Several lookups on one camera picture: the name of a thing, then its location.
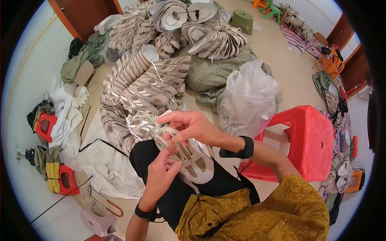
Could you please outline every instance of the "tiled floor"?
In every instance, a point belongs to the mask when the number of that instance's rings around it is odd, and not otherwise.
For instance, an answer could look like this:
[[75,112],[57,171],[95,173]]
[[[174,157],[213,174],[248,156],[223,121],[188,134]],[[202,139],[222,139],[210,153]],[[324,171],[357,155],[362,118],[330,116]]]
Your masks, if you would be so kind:
[[[289,45],[284,39],[284,36],[279,26],[270,19],[262,19],[262,14],[251,7],[251,3],[245,0],[217,0],[226,10],[232,11],[236,8],[244,9],[250,12],[256,23],[261,27],[260,31],[253,31],[252,36],[248,36],[248,42],[256,53],[259,59],[270,65],[274,78],[279,82],[283,96],[283,102],[279,105],[279,111],[290,109],[294,106],[310,104],[315,108],[325,110],[325,104],[319,96],[314,83],[312,81],[312,74],[316,73],[317,68],[312,69],[314,65],[314,58],[307,52],[299,55],[290,49]],[[90,82],[90,105],[91,110],[86,121],[85,128],[82,134],[82,139],[85,137],[88,126],[93,119],[94,114],[98,110],[99,97],[103,91],[102,81],[106,78],[107,73],[112,66],[104,63],[101,67],[96,69],[96,74]],[[198,110],[202,112],[216,127],[219,128],[218,116],[214,115],[209,107],[196,104],[196,93],[186,91],[184,100],[188,110]],[[83,111],[88,109],[88,106],[83,107]],[[82,128],[83,123],[79,125],[78,132]],[[282,133],[280,126],[274,126],[272,131]],[[224,159],[218,156],[219,148],[214,148],[215,159],[232,175],[236,176],[236,171],[233,166],[238,167],[240,159],[230,158]],[[86,180],[85,173],[77,174],[78,180]],[[251,179],[254,183],[260,199],[264,200],[267,196],[278,186],[275,182],[265,182]],[[320,182],[311,183],[311,185],[318,190]],[[81,190],[81,194],[74,198],[81,206],[84,206],[89,199],[86,197],[86,189]],[[124,216],[118,218],[115,225],[116,234],[124,239],[127,224],[134,213],[135,206],[138,200],[134,199],[120,199],[110,198],[109,200],[121,207],[124,211]],[[97,208],[101,214],[108,214],[105,210]],[[165,223],[150,223],[147,240],[177,240],[176,235],[172,229]]]

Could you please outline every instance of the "wooden door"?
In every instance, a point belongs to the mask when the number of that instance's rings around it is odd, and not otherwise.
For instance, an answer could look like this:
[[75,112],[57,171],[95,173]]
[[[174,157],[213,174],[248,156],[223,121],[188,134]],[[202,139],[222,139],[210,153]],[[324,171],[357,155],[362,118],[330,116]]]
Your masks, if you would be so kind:
[[327,37],[327,41],[330,44],[336,44],[343,49],[344,46],[349,42],[351,37],[354,35],[354,29],[347,20],[346,17],[342,14],[337,24],[335,24],[334,29],[331,31]]
[[359,85],[367,77],[366,74],[369,71],[370,66],[366,55],[362,46],[359,45],[344,62],[344,69],[340,73],[345,90],[348,91]]
[[117,0],[48,0],[60,20],[83,41],[94,33],[94,26],[111,14],[122,13]]

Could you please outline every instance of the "pile of shoe uppers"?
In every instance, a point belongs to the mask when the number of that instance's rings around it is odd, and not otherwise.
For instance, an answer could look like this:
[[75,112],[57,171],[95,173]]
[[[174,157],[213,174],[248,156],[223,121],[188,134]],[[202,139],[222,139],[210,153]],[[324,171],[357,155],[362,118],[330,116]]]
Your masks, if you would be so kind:
[[[150,0],[124,12],[114,22],[108,46],[128,51],[103,82],[100,112],[106,136],[129,155],[135,143],[151,138],[153,116],[183,106],[191,57],[171,57],[176,50],[189,43],[192,55],[227,59],[237,55],[247,39],[241,29],[223,22],[211,3],[187,7],[178,0]],[[132,124],[138,119],[143,122]]]

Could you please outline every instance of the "yellow patterned shirt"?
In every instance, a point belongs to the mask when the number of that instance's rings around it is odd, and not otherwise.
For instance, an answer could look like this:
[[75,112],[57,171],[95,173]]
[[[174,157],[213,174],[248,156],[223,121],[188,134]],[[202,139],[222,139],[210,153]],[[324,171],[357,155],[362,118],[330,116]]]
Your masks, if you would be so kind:
[[[318,192],[287,175],[263,202],[251,205],[249,189],[219,197],[189,198],[176,234],[179,240],[325,240],[330,218]],[[226,222],[212,237],[203,235]]]

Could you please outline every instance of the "white wall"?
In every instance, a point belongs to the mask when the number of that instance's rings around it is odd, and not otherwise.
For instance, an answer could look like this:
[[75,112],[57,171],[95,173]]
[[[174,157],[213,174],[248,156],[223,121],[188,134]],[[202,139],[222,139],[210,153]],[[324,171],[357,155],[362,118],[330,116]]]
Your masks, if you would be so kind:
[[122,8],[122,11],[125,9],[126,6],[130,6],[130,5],[139,3],[138,0],[118,0],[118,2]]
[[[16,159],[15,148],[36,148],[41,142],[32,133],[27,114],[50,91],[54,76],[60,76],[71,34],[47,1],[39,7],[24,30],[12,56],[3,89],[1,143],[5,164],[16,198],[29,221],[62,195],[48,191],[47,182],[25,159]],[[42,240],[85,240],[93,233],[82,223],[81,207],[66,197],[32,226]]]
[[344,48],[342,48],[340,51],[340,54],[342,55],[343,60],[346,60],[352,54],[352,52],[358,47],[360,42],[361,41],[357,33],[354,33],[354,35],[351,37],[347,45],[344,46]]
[[327,37],[338,22],[342,10],[334,0],[274,0],[274,4],[289,4],[299,11],[306,23],[314,32]]
[[361,162],[363,164],[366,174],[364,185],[359,192],[343,195],[337,221],[330,226],[328,231],[328,241],[336,240],[346,228],[357,210],[370,180],[374,154],[369,149],[369,140],[367,136],[368,99],[369,88],[365,87],[358,94],[349,98],[347,104],[351,121],[351,137],[354,135],[358,136],[358,156],[354,160],[354,165],[356,162]]

